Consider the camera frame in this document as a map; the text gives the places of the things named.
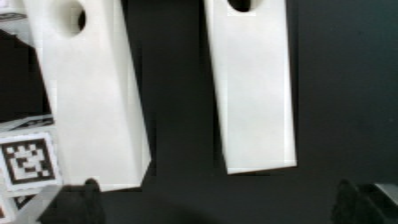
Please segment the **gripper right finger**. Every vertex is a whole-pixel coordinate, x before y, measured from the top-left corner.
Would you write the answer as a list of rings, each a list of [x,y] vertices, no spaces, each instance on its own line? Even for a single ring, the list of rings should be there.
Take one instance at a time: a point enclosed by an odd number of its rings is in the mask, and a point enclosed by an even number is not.
[[[333,224],[398,224],[398,185],[356,184],[343,179],[331,221]]]

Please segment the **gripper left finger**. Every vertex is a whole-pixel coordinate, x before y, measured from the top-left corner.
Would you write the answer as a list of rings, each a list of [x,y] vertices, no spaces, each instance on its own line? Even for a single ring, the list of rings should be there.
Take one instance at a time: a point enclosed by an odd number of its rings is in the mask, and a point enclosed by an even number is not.
[[[96,180],[47,186],[18,212],[15,224],[107,224]]]

